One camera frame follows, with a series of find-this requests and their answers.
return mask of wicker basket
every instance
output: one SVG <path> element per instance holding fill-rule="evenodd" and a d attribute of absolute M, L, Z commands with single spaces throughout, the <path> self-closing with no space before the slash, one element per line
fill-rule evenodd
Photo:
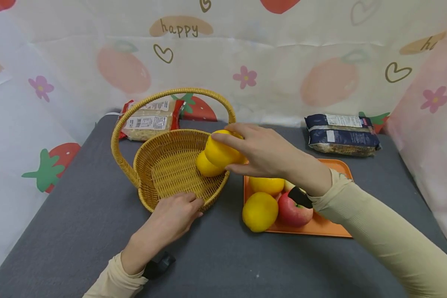
<path fill-rule="evenodd" d="M 111 151 L 127 178 L 138 189 L 142 204 L 151 212 L 160 198 L 178 192 L 195 192 L 197 197 L 204 199 L 201 211 L 205 211 L 217 200 L 230 175 L 226 171 L 218 176 L 206 178 L 199 173 L 195 159 L 204 150 L 210 134 L 196 129 L 177 129 L 150 138 L 137 151 L 134 168 L 121 154 L 119 135 L 129 117 L 154 100 L 182 93 L 201 94 L 218 100 L 228 111 L 228 122 L 235 122 L 235 113 L 230 103 L 220 94 L 201 88 L 179 88 L 160 92 L 139 101 L 121 117 L 111 138 Z"/>

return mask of basket handle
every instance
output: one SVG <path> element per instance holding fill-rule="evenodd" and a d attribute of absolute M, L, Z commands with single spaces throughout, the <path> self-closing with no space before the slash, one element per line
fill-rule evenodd
<path fill-rule="evenodd" d="M 218 102 L 220 102 L 225 109 L 227 109 L 228 112 L 228 122 L 234 123 L 236 121 L 235 119 L 235 112 L 233 111 L 232 106 L 230 103 L 220 94 L 210 91 L 207 89 L 202 88 L 177 88 L 177 89 L 170 89 L 164 92 L 159 92 L 157 94 L 154 94 L 152 96 L 147 97 L 146 99 L 139 101 L 136 103 L 131 109 L 127 110 L 126 113 L 119 119 L 119 121 L 116 123 L 116 127 L 114 127 L 113 135 L 111 136 L 111 152 L 113 153 L 113 157 L 118 163 L 119 167 L 123 170 L 123 172 L 126 174 L 127 178 L 132 182 L 136 188 L 139 188 L 140 186 L 140 180 L 139 176 L 135 169 L 133 169 L 129 163 L 124 159 L 123 155 L 121 154 L 121 151 L 119 150 L 119 135 L 121 130 L 123 129 L 123 126 L 126 124 L 127 120 L 129 119 L 132 114 L 134 114 L 137 110 L 139 110 L 141 107 L 145 106 L 148 103 L 151 103 L 154 100 L 157 100 L 159 98 L 163 98 L 165 96 L 169 96 L 171 94 L 180 94 L 180 93 L 194 93 L 194 94 L 201 94 L 205 95 L 211 98 L 214 98 Z"/>

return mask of plastic bag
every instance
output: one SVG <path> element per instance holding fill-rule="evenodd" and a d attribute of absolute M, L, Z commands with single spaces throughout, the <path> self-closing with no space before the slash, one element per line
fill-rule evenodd
<path fill-rule="evenodd" d="M 323 153 L 373 156 L 381 145 L 371 119 L 358 116 L 315 114 L 305 118 L 308 145 Z"/>
<path fill-rule="evenodd" d="M 119 118 L 135 104 L 136 102 L 133 100 L 126 103 Z M 183 101 L 181 100 L 153 101 L 146 104 L 129 117 L 119 138 L 147 141 L 155 135 L 179 129 L 179 114 L 182 106 Z"/>

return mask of printed fabric backdrop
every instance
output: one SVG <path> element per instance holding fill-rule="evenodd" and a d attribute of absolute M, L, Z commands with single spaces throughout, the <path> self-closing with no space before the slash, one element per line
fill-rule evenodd
<path fill-rule="evenodd" d="M 447 36 L 421 67 L 385 129 L 447 237 Z"/>
<path fill-rule="evenodd" d="M 95 122 L 130 99 L 202 87 L 240 121 L 359 113 L 380 129 L 446 28 L 447 0 L 0 0 L 0 264 Z M 227 118 L 177 98 L 183 118 Z"/>

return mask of orange plate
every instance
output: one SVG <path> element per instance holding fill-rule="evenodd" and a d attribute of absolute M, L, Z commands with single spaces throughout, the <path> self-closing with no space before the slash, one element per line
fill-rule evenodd
<path fill-rule="evenodd" d="M 320 159 L 328 167 L 343 173 L 347 178 L 353 179 L 349 167 L 341 160 L 336 159 Z M 246 202 L 253 194 L 252 188 L 248 185 L 248 176 L 243 177 L 243 203 Z M 342 225 L 337 225 L 329 220 L 321 217 L 318 213 L 313 213 L 311 221 L 301 228 L 293 228 L 291 226 L 283 225 L 278 220 L 266 231 L 271 233 L 299 233 L 308 235 L 334 236 L 334 237 L 349 237 L 351 235 L 343 228 Z"/>

